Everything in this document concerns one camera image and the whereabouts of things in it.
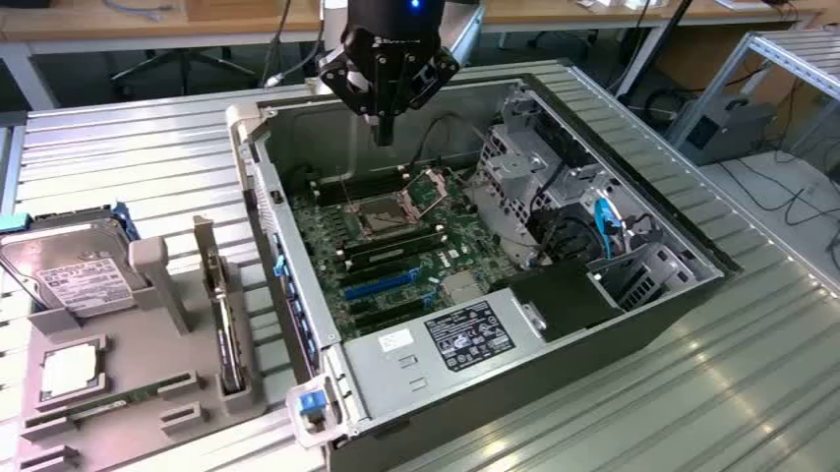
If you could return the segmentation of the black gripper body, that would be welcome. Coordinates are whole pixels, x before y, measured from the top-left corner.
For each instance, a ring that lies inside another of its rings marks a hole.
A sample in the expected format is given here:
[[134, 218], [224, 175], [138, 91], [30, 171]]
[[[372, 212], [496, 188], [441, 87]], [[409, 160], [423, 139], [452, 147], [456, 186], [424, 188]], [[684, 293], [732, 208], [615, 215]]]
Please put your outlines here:
[[358, 0], [348, 2], [344, 52], [358, 70], [372, 70], [387, 46], [428, 60], [441, 47], [443, 1]]

